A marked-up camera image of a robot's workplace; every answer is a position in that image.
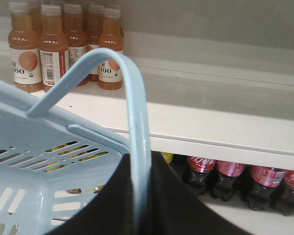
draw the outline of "coca-cola bottle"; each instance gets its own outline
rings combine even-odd
[[[203,195],[207,190],[207,177],[214,168],[215,160],[199,157],[187,157],[187,166],[182,181],[195,195]]]
[[[269,206],[270,195],[279,186],[284,173],[283,169],[253,165],[251,178],[243,194],[249,208],[254,211],[265,210]]]
[[[284,216],[294,213],[294,170],[288,170],[282,183],[272,193],[272,207]]]
[[[244,164],[216,161],[215,176],[211,182],[211,196],[221,198],[226,202],[230,200],[238,187],[239,176],[244,170]]]

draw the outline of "bottle cap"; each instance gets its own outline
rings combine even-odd
[[[66,3],[65,0],[51,0],[50,4],[51,5],[58,5],[61,7],[61,9],[63,10],[64,4]]]
[[[41,13],[45,16],[61,16],[61,7],[58,5],[44,4],[41,6]]]
[[[121,10],[121,5],[118,5],[118,4],[108,3],[108,4],[106,4],[106,7],[107,8],[116,8],[116,9]]]
[[[10,1],[9,10],[13,13],[28,13],[30,12],[30,7],[28,2]]]
[[[79,4],[64,4],[64,12],[69,14],[82,14],[82,6]]]
[[[88,12],[93,14],[103,14],[104,6],[101,4],[91,3],[88,6]]]
[[[28,0],[30,9],[39,10],[41,7],[40,0]]]
[[[105,18],[119,19],[121,17],[121,11],[117,8],[105,8],[103,16]]]

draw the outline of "shopping basket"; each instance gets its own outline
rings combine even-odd
[[[130,140],[53,107],[110,58],[123,72]],[[143,79],[126,56],[106,48],[86,53],[42,99],[0,81],[0,235],[54,229],[87,205],[129,152],[135,232],[146,211],[151,160]]]

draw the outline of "juice bottle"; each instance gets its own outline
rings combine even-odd
[[[62,29],[64,29],[64,4],[66,3],[65,0],[51,0],[50,4],[52,5],[58,5],[61,7],[61,21],[62,21]]]
[[[120,34],[121,12],[117,8],[105,8],[103,32],[99,37],[99,47],[110,48],[123,53],[124,40]],[[98,85],[106,90],[117,90],[122,86],[122,71],[115,60],[108,60],[99,66]]]
[[[121,11],[121,6],[117,5],[117,4],[109,3],[109,4],[106,5],[106,7],[107,8],[116,8],[116,9],[119,9]],[[120,19],[120,34],[124,38],[124,31],[123,31],[123,28],[122,28],[121,19]]]
[[[47,92],[69,69],[69,43],[62,31],[61,7],[42,5],[43,34],[40,41],[40,60],[43,86]]]
[[[86,31],[87,30],[87,25],[88,25],[88,6],[91,3],[95,3],[94,0],[85,0],[82,3],[82,10],[83,10],[83,30]]]
[[[87,51],[98,48],[99,37],[102,34],[104,6],[92,3],[88,6],[88,28],[87,35]],[[94,68],[87,79],[92,82],[98,82],[99,69]]]
[[[40,0],[29,0],[30,15],[34,31],[40,36],[43,32]]]
[[[15,85],[26,92],[40,91],[42,77],[39,59],[39,39],[32,28],[27,2],[9,2],[12,30],[9,33]]]
[[[64,33],[69,42],[69,68],[87,52],[87,37],[82,29],[82,6],[64,4]],[[85,85],[84,79],[79,86]]]

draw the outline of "basket handle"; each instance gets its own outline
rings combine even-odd
[[[144,82],[137,66],[128,57],[107,48],[84,54],[27,112],[29,118],[43,116],[75,88],[100,63],[113,58],[122,68],[130,133],[131,180],[133,184],[134,231],[145,218],[151,169],[149,127]]]

